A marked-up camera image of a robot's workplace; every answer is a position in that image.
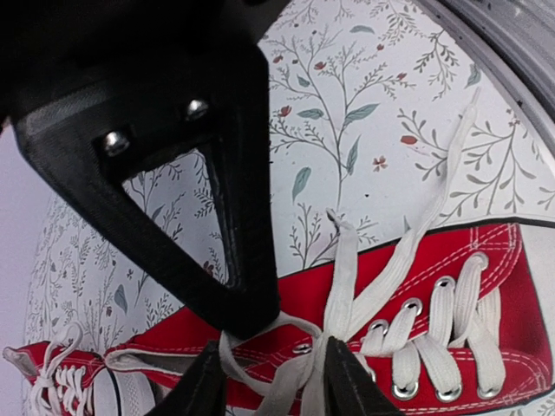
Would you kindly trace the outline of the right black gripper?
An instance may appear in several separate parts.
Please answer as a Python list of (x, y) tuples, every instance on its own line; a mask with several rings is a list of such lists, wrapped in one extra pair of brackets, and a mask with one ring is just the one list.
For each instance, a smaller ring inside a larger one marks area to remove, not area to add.
[(275, 1), (3, 1), (1, 123), (13, 119), (19, 90), (63, 66), (174, 44), (255, 43), (277, 18)]

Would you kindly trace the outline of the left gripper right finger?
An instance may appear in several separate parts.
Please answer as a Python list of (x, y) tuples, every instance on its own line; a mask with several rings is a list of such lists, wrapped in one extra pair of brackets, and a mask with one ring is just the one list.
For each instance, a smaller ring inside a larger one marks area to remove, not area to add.
[(372, 381), (347, 345), (335, 337), (328, 339), (323, 382), (326, 415), (403, 415)]

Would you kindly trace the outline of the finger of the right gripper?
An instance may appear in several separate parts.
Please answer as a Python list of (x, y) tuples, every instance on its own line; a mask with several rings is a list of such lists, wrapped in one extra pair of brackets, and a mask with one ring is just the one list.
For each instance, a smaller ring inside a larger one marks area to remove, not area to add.
[(213, 327), (279, 312), (268, 62), (236, 44), (67, 68), (12, 101), (18, 147), (116, 249)]

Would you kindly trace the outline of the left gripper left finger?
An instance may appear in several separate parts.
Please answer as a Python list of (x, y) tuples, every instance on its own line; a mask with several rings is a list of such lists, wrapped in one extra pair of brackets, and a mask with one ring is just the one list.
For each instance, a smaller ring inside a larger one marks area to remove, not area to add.
[(225, 409), (226, 375), (220, 363), (219, 344), (210, 341), (149, 416), (219, 416), (225, 415)]

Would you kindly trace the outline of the red sneaker with laces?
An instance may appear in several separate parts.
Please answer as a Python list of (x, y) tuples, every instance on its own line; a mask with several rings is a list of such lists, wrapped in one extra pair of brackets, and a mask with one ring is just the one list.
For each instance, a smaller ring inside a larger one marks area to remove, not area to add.
[(118, 373), (94, 352), (80, 350), (82, 325), (72, 322), (51, 341), (6, 347), (3, 358), (30, 383), (35, 415), (145, 415), (155, 394), (141, 373)]

